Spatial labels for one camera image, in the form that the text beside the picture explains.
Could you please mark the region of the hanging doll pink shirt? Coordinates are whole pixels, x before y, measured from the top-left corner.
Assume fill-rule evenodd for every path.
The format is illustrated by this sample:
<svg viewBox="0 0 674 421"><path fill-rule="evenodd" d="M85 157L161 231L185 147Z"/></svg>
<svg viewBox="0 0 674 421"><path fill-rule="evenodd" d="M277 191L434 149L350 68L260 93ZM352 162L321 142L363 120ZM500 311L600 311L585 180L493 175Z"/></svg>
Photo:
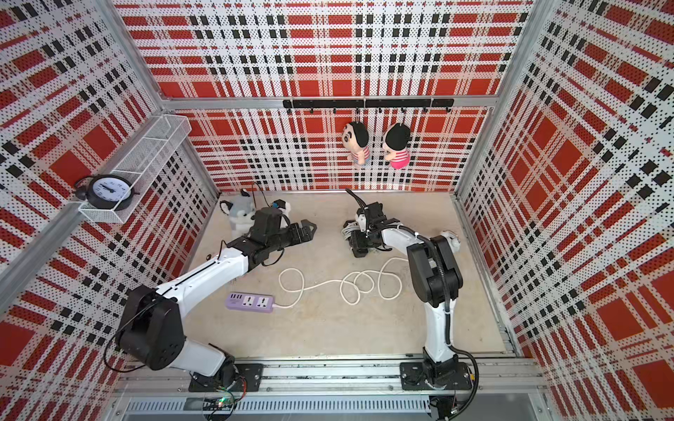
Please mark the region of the hanging doll pink shirt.
<svg viewBox="0 0 674 421"><path fill-rule="evenodd" d="M411 129L401 123L391 126L387 131L384 137L384 160L392 168L402 169L409 165L411 138Z"/></svg>

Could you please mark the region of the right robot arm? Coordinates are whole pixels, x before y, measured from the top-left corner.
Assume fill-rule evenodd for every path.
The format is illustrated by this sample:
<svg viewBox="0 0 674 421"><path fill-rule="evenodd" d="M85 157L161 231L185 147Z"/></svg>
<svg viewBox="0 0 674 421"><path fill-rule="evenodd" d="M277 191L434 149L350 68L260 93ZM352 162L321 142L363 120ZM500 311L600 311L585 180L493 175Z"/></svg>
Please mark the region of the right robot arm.
<svg viewBox="0 0 674 421"><path fill-rule="evenodd" d="M384 215L381 203L368 205L355 197L356 218L343 232L356 258L368 252L397 250L407 255L412 287L424 305L426 340L419 364L403 363L402 387L406 390L472 390L477 387L475 362L460 358L469 353L454 342L454 315L463 276L456 262L458 240L439 235L428 238Z"/></svg>

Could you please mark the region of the black power strip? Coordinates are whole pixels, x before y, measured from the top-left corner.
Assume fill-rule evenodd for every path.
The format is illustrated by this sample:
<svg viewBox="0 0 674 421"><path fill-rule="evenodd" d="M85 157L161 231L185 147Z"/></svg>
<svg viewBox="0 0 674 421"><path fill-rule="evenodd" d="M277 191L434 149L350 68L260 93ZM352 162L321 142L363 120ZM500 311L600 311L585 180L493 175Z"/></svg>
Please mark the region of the black power strip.
<svg viewBox="0 0 674 421"><path fill-rule="evenodd" d="M349 243L352 249L359 249L363 239L363 232L356 221L348 221L342 229L344 240Z"/></svg>

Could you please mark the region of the purple power strip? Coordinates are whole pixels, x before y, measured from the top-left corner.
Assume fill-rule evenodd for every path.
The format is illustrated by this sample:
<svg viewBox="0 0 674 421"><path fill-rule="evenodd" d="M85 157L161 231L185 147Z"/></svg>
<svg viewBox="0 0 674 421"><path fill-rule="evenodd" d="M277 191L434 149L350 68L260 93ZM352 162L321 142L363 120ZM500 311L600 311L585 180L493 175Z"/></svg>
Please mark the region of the purple power strip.
<svg viewBox="0 0 674 421"><path fill-rule="evenodd" d="M272 313L273 305L273 296L261 294L231 292L226 299L228 310L240 312Z"/></svg>

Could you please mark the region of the black hook rail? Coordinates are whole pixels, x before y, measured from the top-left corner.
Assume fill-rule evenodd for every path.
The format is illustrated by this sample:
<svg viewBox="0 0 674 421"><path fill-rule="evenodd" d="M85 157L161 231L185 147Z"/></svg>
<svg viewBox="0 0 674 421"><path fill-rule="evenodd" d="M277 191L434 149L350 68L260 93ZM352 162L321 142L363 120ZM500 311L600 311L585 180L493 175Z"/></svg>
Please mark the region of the black hook rail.
<svg viewBox="0 0 674 421"><path fill-rule="evenodd" d="M375 99L375 98L362 98L362 99L287 99L283 101L283 107L286 110L300 110L306 109L313 110L317 109L329 109L329 110L341 110L341 109L384 109L384 108L394 108L394 109L412 109L412 108L441 108L449 109L452 108L456 103L454 98L412 98L412 99Z"/></svg>

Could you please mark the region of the hanging doll striped shirt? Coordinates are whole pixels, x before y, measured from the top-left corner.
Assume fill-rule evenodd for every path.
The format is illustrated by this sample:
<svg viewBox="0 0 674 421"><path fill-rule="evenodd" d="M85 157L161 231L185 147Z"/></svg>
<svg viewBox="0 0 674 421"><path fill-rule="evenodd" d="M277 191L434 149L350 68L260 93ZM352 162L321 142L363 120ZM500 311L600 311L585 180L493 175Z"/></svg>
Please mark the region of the hanging doll striped shirt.
<svg viewBox="0 0 674 421"><path fill-rule="evenodd" d="M364 166L370 161L370 134L365 124L356 121L347 123L342 131L341 140L354 164Z"/></svg>

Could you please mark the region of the black alarm clock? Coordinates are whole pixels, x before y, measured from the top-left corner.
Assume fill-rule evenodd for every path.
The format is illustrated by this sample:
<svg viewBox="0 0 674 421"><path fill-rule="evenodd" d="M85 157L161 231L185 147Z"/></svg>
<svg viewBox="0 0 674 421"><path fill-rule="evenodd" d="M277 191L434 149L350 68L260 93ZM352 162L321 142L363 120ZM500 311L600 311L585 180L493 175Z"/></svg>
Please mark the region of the black alarm clock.
<svg viewBox="0 0 674 421"><path fill-rule="evenodd" d="M75 197L86 210L126 210L138 192L131 182L119 175L87 175L75 185Z"/></svg>

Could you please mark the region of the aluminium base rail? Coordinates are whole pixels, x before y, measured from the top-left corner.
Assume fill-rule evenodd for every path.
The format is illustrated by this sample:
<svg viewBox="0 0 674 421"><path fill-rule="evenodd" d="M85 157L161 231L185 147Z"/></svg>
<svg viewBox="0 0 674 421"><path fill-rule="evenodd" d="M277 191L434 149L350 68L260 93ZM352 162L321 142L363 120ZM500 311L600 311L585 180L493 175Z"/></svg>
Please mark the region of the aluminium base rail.
<svg viewBox="0 0 674 421"><path fill-rule="evenodd" d="M249 416L414 414L423 420L553 420L537 364L505 354L479 354L444 386L423 378L412 354L336 358L245 359L228 389L211 389L177 369L123 375L106 420L236 420Z"/></svg>

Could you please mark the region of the white alarm clock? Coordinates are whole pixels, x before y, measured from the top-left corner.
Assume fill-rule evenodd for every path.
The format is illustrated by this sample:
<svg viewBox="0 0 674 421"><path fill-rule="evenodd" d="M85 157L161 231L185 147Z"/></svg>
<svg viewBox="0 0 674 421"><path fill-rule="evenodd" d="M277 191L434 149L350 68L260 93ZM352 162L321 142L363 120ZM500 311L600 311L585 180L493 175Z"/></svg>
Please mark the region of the white alarm clock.
<svg viewBox="0 0 674 421"><path fill-rule="evenodd" d="M441 235L448 240L449 246L454 254L460 251L461 241L455 233L451 231L441 231Z"/></svg>

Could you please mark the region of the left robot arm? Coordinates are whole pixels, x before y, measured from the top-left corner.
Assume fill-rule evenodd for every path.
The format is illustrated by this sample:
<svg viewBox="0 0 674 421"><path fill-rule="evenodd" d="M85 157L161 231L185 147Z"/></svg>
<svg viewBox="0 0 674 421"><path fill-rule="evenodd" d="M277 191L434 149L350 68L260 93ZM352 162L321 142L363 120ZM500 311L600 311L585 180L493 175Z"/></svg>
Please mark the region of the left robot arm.
<svg viewBox="0 0 674 421"><path fill-rule="evenodd" d="M316 224L306 219L293 223L277 208L259 210L247 234L222 243L219 252L195 270L157 288L133 289L112 344L144 368L190 373L192 391L230 390L244 380L235 358L214 345L190 340L184 319L211 294L263 265L271 254L312 241L316 231Z"/></svg>

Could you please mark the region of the grey husky plush toy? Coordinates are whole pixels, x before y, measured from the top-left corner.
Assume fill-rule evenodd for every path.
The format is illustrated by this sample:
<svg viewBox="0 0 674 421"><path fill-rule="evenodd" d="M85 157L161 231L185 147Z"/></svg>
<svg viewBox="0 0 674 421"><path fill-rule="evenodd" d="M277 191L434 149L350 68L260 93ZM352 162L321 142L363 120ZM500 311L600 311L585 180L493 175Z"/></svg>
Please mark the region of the grey husky plush toy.
<svg viewBox="0 0 674 421"><path fill-rule="evenodd" d="M251 192L241 189L238 196L220 200L219 208L227 215L234 238L247 234L254 226L256 201Z"/></svg>

